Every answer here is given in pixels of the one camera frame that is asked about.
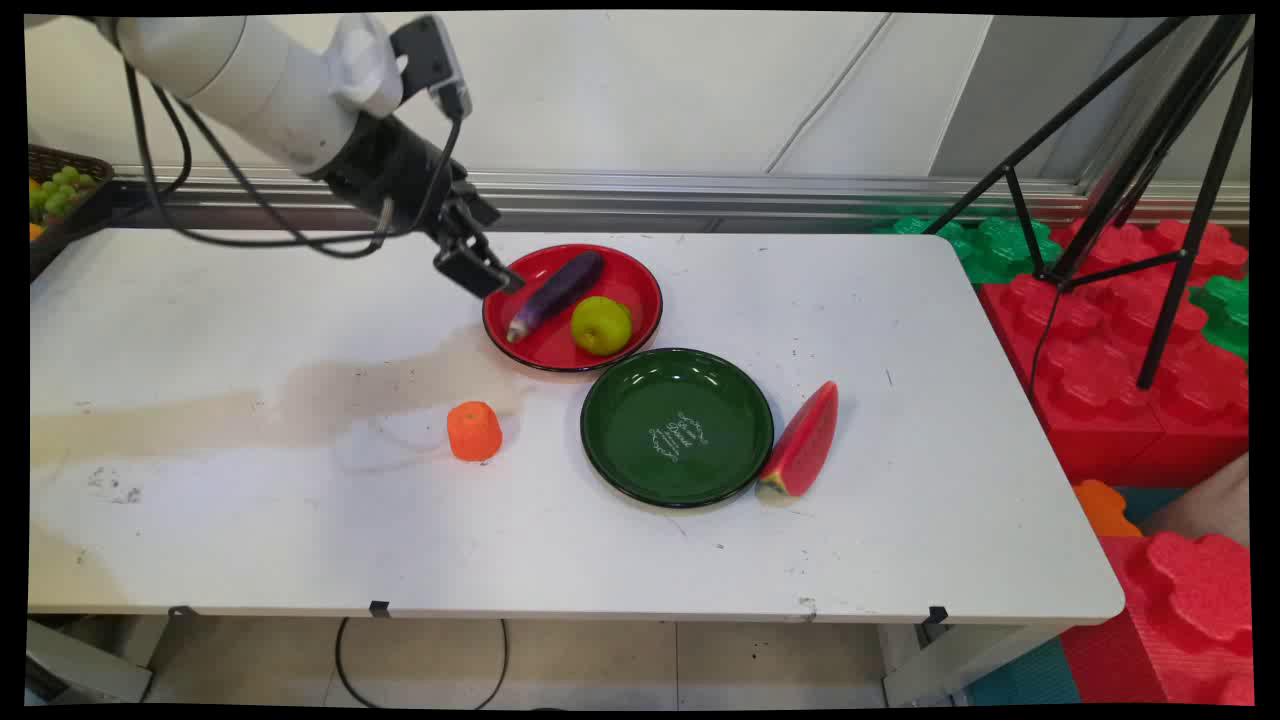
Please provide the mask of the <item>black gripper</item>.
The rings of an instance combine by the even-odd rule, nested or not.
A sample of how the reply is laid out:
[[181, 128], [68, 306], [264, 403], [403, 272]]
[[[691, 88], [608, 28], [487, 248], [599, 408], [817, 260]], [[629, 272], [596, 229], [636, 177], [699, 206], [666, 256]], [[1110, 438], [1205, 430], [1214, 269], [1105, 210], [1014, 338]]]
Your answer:
[[360, 115], [352, 136], [319, 172], [330, 192], [375, 220], [374, 231], [334, 241], [383, 241], [422, 232], [435, 241], [433, 265], [484, 300], [516, 293], [524, 278], [493, 251], [485, 229], [500, 211], [476, 188], [456, 188], [466, 170], [453, 159], [463, 120], [451, 119], [445, 145], [428, 142], [398, 117]]

